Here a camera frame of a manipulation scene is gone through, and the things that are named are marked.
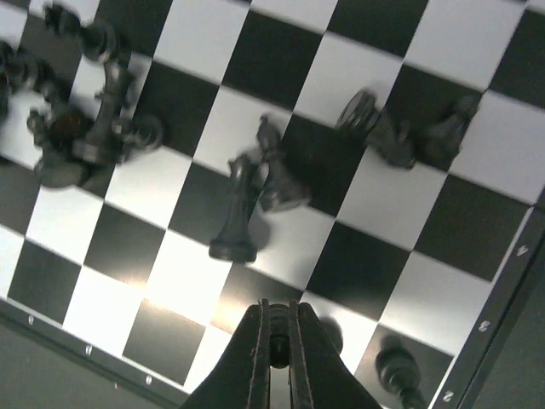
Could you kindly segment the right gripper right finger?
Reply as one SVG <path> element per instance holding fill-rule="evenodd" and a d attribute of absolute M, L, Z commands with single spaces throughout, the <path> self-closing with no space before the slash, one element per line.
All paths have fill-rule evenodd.
<path fill-rule="evenodd" d="M 288 334 L 293 408 L 381 406 L 346 368 L 309 303 L 289 303 Z"/>

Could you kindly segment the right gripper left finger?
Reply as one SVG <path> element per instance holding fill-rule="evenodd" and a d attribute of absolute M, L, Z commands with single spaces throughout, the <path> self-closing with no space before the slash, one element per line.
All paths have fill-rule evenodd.
<path fill-rule="evenodd" d="M 214 369 L 190 394 L 182 409 L 269 407 L 270 305 L 248 307 Z"/>

